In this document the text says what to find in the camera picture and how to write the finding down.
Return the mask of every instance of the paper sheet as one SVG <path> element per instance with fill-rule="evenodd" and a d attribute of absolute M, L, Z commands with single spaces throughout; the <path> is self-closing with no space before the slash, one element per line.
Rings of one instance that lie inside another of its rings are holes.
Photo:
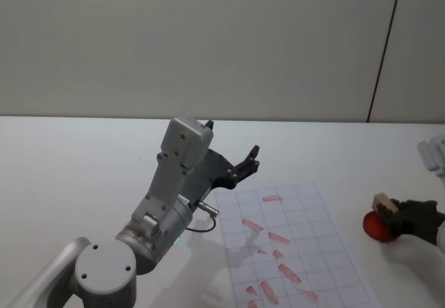
<path fill-rule="evenodd" d="M 380 308 L 318 190 L 216 193 L 239 308 Z"/>

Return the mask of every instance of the white wall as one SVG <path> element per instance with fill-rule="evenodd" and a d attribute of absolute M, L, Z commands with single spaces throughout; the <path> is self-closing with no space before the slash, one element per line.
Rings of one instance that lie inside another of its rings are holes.
<path fill-rule="evenodd" d="M 0 0 L 0 114 L 364 121 L 393 1 Z"/>
<path fill-rule="evenodd" d="M 399 0 L 372 122 L 445 122 L 445 0 Z"/>

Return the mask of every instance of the red drawn line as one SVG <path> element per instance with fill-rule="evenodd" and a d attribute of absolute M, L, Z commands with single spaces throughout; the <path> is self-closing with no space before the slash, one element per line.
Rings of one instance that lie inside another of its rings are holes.
<path fill-rule="evenodd" d="M 254 300 L 251 300 L 248 302 L 248 308 L 258 308 L 258 305 Z"/>
<path fill-rule="evenodd" d="M 272 254 L 276 259 L 284 258 L 284 255 L 278 250 L 273 250 Z"/>
<path fill-rule="evenodd" d="M 264 202 L 273 202 L 274 200 L 282 201 L 283 197 L 281 195 L 268 195 L 266 197 L 263 197 Z"/>
<path fill-rule="evenodd" d="M 291 280 L 291 282 L 295 282 L 296 284 L 301 282 L 301 279 L 290 268 L 288 268 L 284 264 L 280 264 L 280 266 L 278 266 L 278 268 L 282 272 L 282 274 L 286 276 L 287 279 Z"/>
<path fill-rule="evenodd" d="M 288 240 L 287 238 L 285 238 L 283 236 L 280 236 L 280 235 L 278 235 L 276 233 L 269 232 L 269 238 L 272 241 L 277 241 L 277 242 L 280 242 L 280 243 L 283 243 L 283 244 L 291 244 L 290 240 Z"/>
<path fill-rule="evenodd" d="M 253 221 L 250 221 L 248 219 L 243 219 L 243 221 L 241 221 L 243 223 L 243 225 L 249 227 L 250 229 L 255 230 L 256 232 L 260 232 L 261 230 L 263 230 L 264 228 L 258 224 L 256 224 Z"/>
<path fill-rule="evenodd" d="M 253 286 L 249 286 L 248 288 L 245 289 L 245 291 L 246 291 L 247 293 L 249 293 L 249 294 L 255 294 L 255 295 L 258 295 L 258 294 L 257 294 L 257 291 L 255 291 L 255 289 L 253 288 Z"/>
<path fill-rule="evenodd" d="M 308 303 L 318 303 L 318 294 L 313 291 L 306 291 L 305 289 L 297 289 L 306 297 Z"/>
<path fill-rule="evenodd" d="M 263 248 L 259 248 L 257 254 L 268 254 Z"/>
<path fill-rule="evenodd" d="M 272 305 L 278 305 L 278 299 L 275 296 L 275 293 L 273 293 L 271 287 L 269 286 L 269 283 L 265 280 L 261 282 L 260 286 L 264 292 L 264 295 L 266 295 L 266 297 L 268 298 L 269 302 Z"/>

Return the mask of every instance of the white table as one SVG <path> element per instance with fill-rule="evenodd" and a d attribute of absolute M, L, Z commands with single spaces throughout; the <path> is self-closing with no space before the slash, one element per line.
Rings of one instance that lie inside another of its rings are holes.
<path fill-rule="evenodd" d="M 167 123 L 0 117 L 0 306 L 72 239 L 115 236 L 148 189 Z M 384 308 L 445 305 L 445 257 L 437 248 L 415 238 L 380 245 L 362 231 L 380 191 L 436 199 L 445 210 L 445 190 L 416 150 L 445 133 L 444 125 L 216 122 L 214 132 L 211 147 L 233 163 L 261 147 L 258 173 L 238 188 L 324 187 Z M 153 273 L 138 278 L 136 307 L 234 307 L 222 239 L 220 227 L 186 232 Z M 82 307 L 77 298 L 67 306 Z"/>

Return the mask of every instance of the wooden block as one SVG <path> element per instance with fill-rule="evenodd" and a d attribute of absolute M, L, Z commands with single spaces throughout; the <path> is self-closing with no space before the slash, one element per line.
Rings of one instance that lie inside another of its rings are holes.
<path fill-rule="evenodd" d="M 377 205 L 379 204 L 385 205 L 390 211 L 393 211 L 394 213 L 398 211 L 397 206 L 384 193 L 379 193 L 378 195 L 374 196 L 373 210 L 377 213 Z"/>

